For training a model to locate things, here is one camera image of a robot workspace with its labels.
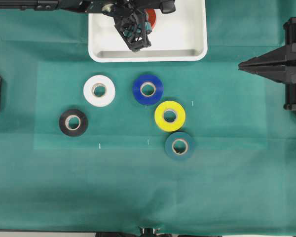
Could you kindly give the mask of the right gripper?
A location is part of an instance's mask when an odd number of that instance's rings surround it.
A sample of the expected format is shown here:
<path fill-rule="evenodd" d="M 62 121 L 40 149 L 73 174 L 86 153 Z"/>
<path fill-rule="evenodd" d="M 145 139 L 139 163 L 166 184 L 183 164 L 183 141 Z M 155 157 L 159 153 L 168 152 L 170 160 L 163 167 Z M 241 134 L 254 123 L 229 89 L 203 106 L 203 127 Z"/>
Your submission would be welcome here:
<path fill-rule="evenodd" d="M 296 17 L 290 18 L 283 27 L 285 30 L 285 46 L 241 62 L 238 67 L 241 71 L 277 83 L 286 83 L 284 109 L 296 111 Z M 275 66 L 286 61 L 289 76 L 286 66 Z"/>

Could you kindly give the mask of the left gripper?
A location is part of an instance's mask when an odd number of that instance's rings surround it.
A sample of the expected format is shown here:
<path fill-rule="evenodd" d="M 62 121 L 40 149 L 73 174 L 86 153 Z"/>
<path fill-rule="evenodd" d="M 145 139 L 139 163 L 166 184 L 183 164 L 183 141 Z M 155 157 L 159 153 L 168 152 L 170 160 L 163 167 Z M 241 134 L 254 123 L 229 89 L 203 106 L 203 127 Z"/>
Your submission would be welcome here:
<path fill-rule="evenodd" d="M 131 51 L 138 52 L 151 46 L 148 35 L 152 26 L 144 8 L 113 7 L 112 15 L 116 30 Z"/>

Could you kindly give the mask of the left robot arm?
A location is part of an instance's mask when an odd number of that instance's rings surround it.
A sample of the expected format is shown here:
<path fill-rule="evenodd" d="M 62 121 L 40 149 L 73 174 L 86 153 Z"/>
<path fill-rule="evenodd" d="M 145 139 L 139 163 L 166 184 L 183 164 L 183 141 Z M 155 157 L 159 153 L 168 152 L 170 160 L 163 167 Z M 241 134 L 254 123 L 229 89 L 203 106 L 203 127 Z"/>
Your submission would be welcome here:
<path fill-rule="evenodd" d="M 174 0 L 0 0 L 0 9 L 66 10 L 76 13 L 102 14 L 113 18 L 114 27 L 127 47 L 138 52 L 151 47 L 152 32 L 148 10 L 163 14 L 176 11 Z"/>

